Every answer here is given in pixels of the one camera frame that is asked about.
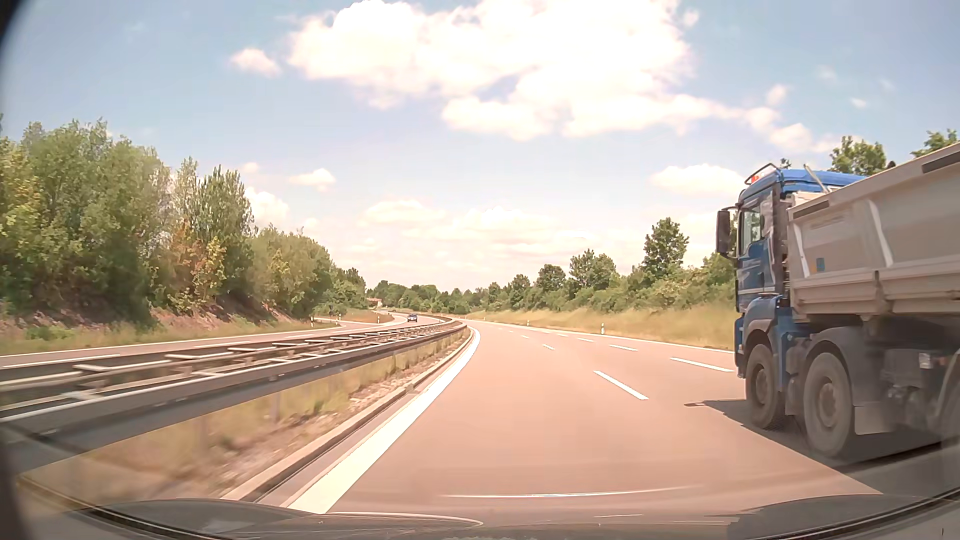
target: windshield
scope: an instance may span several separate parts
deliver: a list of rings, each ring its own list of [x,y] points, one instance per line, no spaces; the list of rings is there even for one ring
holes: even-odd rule
[[[960,537],[960,8],[725,6],[20,2],[0,506]]]

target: truck window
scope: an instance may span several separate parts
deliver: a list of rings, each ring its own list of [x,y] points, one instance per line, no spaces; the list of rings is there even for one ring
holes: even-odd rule
[[[740,255],[747,253],[750,244],[760,240],[760,210],[757,207],[740,211],[740,238],[737,242]]]

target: dry grass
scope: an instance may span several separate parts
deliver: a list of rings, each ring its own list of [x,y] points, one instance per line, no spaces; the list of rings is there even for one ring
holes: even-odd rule
[[[375,323],[377,320],[389,321],[390,317],[377,313],[372,309],[354,309],[351,307],[347,310],[347,314],[341,317],[340,320],[352,321],[354,323]]]
[[[737,313],[727,306],[706,305],[691,309],[663,311],[630,310],[600,313],[586,308],[575,311],[474,311],[467,319],[484,319],[556,329],[600,332],[604,325],[610,335],[639,337],[684,345],[733,349],[733,321]]]
[[[314,323],[313,328],[336,326],[331,323]],[[272,331],[300,331],[311,328],[310,323],[282,321],[256,325],[242,318],[224,322],[214,328],[197,325],[195,328],[159,326],[143,330],[130,323],[118,323],[110,327],[66,329],[63,327],[33,327],[28,330],[6,329],[0,333],[0,355],[43,353],[92,347],[112,347],[133,343],[157,343],[206,337],[228,337],[268,333]]]

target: gray dump body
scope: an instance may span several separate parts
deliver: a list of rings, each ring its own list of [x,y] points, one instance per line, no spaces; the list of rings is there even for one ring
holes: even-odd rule
[[[802,317],[960,313],[960,144],[799,204],[789,220]]]

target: asphalt road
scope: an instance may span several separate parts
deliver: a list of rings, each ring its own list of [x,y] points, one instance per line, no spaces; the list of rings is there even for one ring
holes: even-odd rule
[[[386,321],[382,326],[399,328],[400,326],[414,326],[436,323],[436,319],[421,317],[417,323],[407,323],[406,316],[394,314],[393,321]],[[0,368],[13,367],[24,364],[39,363],[54,360],[89,360],[94,358],[104,358],[109,356],[126,356],[144,353],[167,353],[172,351],[182,351],[185,349],[203,349],[216,345],[244,345],[247,343],[257,343],[269,339],[283,340],[294,337],[318,337],[322,335],[333,335],[338,333],[350,333],[352,331],[368,330],[376,327],[376,323],[355,323],[351,321],[340,321],[340,326],[336,328],[327,328],[322,330],[306,331],[281,331],[272,333],[257,333],[250,335],[232,335],[228,337],[211,337],[206,339],[186,339],[181,341],[166,341],[161,343],[137,343],[133,345],[120,345],[116,347],[94,347],[88,349],[74,349],[69,351],[50,351],[47,353],[27,353],[22,355],[0,356]]]
[[[484,519],[717,514],[944,490],[935,456],[825,463],[745,425],[730,353],[471,321],[480,339],[287,501]]]

